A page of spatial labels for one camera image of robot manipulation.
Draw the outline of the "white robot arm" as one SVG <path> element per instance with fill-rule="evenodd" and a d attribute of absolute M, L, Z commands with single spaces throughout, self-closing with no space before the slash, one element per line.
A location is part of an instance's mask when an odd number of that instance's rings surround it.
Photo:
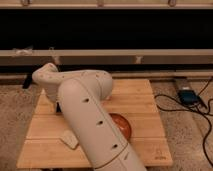
<path fill-rule="evenodd" d="M 147 171 L 101 102 L 112 92 L 103 70 L 60 72 L 47 63 L 33 72 L 50 101 L 59 104 L 94 171 Z"/>

